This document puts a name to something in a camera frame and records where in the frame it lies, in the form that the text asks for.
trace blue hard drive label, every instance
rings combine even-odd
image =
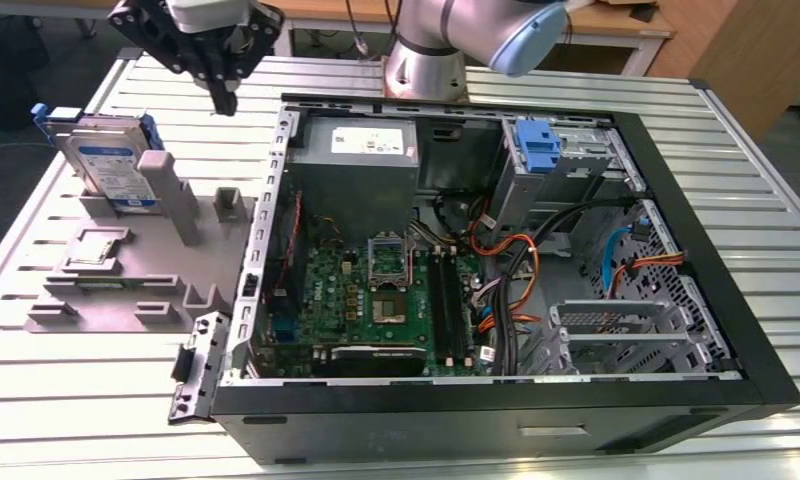
[[[116,147],[80,147],[80,153],[84,155],[111,155],[114,157],[132,157],[134,150]]]
[[[156,196],[138,170],[136,152],[131,148],[98,145],[79,146],[78,152],[87,173],[116,210],[148,212],[148,207],[156,204]]]

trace expansion slot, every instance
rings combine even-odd
[[[457,271],[457,256],[453,254],[442,259],[442,288],[450,326],[451,356],[462,359],[469,353],[469,328],[463,315],[463,287]]]
[[[427,268],[437,358],[453,366],[469,353],[469,328],[463,315],[457,256],[435,250]]]
[[[433,315],[433,333],[437,344],[437,359],[451,358],[451,331],[446,313],[442,283],[442,252],[434,251],[427,259],[427,285],[430,286],[430,313]]]

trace sticker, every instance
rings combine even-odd
[[[481,223],[490,227],[490,230],[495,228],[495,219],[490,217],[486,213],[481,216]]]
[[[403,130],[338,127],[333,130],[333,153],[403,155]]]
[[[80,159],[104,195],[122,211],[148,211],[156,203],[148,180],[136,170],[134,150],[120,147],[79,147]]]
[[[493,347],[481,347],[481,360],[485,362],[495,361],[495,349]]]

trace slotted metal table surface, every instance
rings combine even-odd
[[[639,113],[800,388],[800,201],[711,92],[689,82],[469,71],[481,103]],[[268,58],[238,91],[236,117],[150,57],[120,59],[90,111],[154,114],[176,170],[199,194],[263,186],[282,92],[379,96],[378,63]],[[800,407],[642,457],[313,467],[259,466],[218,425],[170,427],[174,334],[23,331],[27,310],[86,212],[58,156],[0,246],[0,477],[800,478]]]

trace connector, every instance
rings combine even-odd
[[[653,221],[650,217],[641,217],[631,224],[631,239],[637,242],[649,242],[650,236],[653,235]]]
[[[561,160],[561,138],[549,122],[517,120],[517,143],[531,173],[549,173]]]

